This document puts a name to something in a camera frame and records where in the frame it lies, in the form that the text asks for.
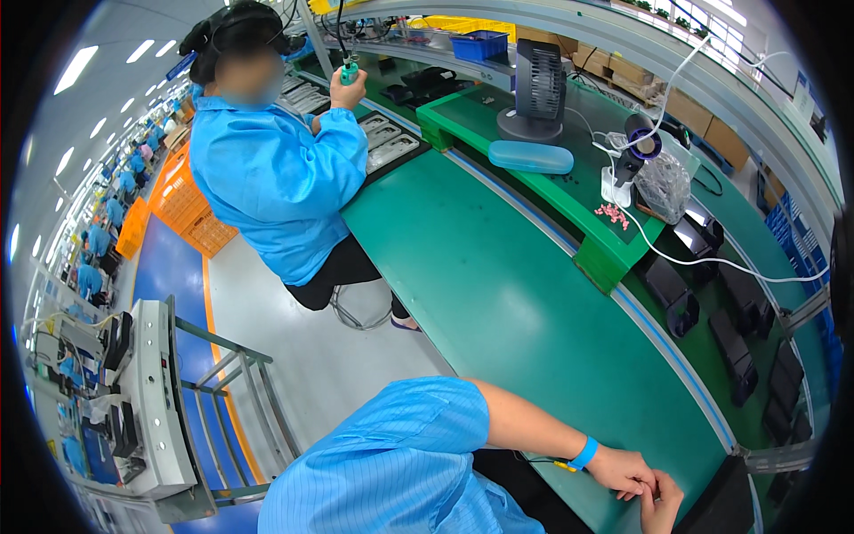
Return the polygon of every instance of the blue wristband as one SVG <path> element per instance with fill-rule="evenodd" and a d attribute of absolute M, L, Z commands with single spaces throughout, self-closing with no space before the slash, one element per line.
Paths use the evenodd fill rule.
<path fill-rule="evenodd" d="M 584 444 L 584 449 L 582 449 L 582 452 L 579 453 L 573 461 L 566 462 L 566 465 L 572 467 L 573 469 L 576 469 L 577 471 L 581 471 L 588 464 L 588 462 L 593 459 L 593 456 L 596 454 L 597 450 L 599 450 L 599 442 L 588 436 L 588 440 Z"/>

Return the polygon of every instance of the yellow clip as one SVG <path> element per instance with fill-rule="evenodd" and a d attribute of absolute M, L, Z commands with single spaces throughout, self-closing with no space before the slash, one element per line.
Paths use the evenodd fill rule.
<path fill-rule="evenodd" d="M 566 465 L 566 464 L 564 464 L 562 461 L 557 461 L 557 460 L 555 460 L 555 461 L 553 461 L 552 463 L 553 463 L 554 465 L 556 465 L 556 466 L 560 467 L 561 469 L 565 469 L 565 470 L 570 471 L 570 472 L 575 472 L 575 471 L 577 471 L 577 469 L 575 469 L 574 467 L 569 467 L 569 466 L 567 466 L 567 465 Z"/>

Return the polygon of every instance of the black hair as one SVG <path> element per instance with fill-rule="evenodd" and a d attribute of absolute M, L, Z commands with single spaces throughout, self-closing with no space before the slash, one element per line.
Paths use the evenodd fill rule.
<path fill-rule="evenodd" d="M 282 21 L 275 9 L 255 0 L 238 0 L 193 26 L 178 53 L 198 54 L 190 67 L 190 81 L 205 85 L 214 81 L 216 62 L 223 52 L 252 54 L 269 44 L 279 54 L 288 53 L 289 40 L 281 32 Z"/>

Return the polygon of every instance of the black fan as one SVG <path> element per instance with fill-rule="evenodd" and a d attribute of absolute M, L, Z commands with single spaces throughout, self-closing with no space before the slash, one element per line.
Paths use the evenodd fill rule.
<path fill-rule="evenodd" d="M 516 43 L 516 105 L 498 113 L 502 139 L 558 144 L 564 133 L 566 77 L 556 44 Z"/>

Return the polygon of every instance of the orange floor stripe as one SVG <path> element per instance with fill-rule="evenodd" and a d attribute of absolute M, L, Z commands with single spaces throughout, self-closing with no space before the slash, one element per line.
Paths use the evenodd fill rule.
<path fill-rule="evenodd" d="M 208 330 L 215 334 L 216 327 L 214 326 L 214 307 L 211 305 L 211 287 L 210 281 L 208 280 L 208 258 L 205 257 L 202 258 L 202 279 L 204 281 L 205 288 L 205 315 L 208 317 Z M 219 359 L 222 357 L 219 353 L 219 345 L 211 343 L 211 351 L 213 352 L 214 363 L 218 363 Z M 225 371 L 221 371 L 219 373 L 219 379 L 221 380 L 223 378 L 225 378 Z M 246 457 L 246 462 L 249 464 L 249 470 L 255 478 L 255 483 L 266 484 L 264 475 L 261 474 L 261 469 L 258 467 L 258 461 L 255 459 L 255 456 L 252 454 L 252 449 L 249 447 L 249 440 L 246 439 L 246 433 L 243 431 L 243 427 L 240 424 L 240 418 L 237 416 L 237 407 L 234 405 L 234 399 L 232 399 L 231 396 L 227 396 L 225 398 L 225 408 L 228 410 L 228 416 L 231 418 L 231 425 L 234 427 L 234 433 L 237 434 L 237 442 L 240 443 L 240 449 Z"/>

